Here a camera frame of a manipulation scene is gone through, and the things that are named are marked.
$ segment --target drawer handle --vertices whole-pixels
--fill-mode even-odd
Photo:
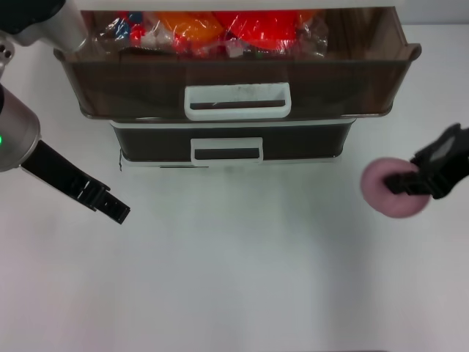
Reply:
[[[260,164],[264,160],[262,138],[191,139],[194,166]]]
[[[185,88],[184,112],[192,121],[282,119],[291,109],[288,83]]]

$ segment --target white table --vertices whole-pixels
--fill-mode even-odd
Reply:
[[[469,125],[469,26],[406,26],[422,57],[340,163],[124,168],[45,45],[2,83],[44,140],[132,207],[119,226],[21,170],[0,175],[0,351],[468,351],[469,182],[420,216],[375,213],[371,160]]]

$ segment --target open drawer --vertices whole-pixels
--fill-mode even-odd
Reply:
[[[114,16],[82,13],[91,33]],[[102,54],[91,44],[55,54],[82,112],[96,119],[178,123],[387,114],[421,46],[407,44],[393,7],[329,9],[321,16],[328,28],[323,57],[189,57],[132,48]]]

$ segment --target toy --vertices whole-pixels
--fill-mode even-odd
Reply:
[[[214,13],[233,35],[257,48],[283,51],[295,44],[298,11]]]

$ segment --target orange object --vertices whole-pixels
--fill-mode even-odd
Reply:
[[[156,12],[170,32],[190,41],[209,42],[225,29],[211,12]]]

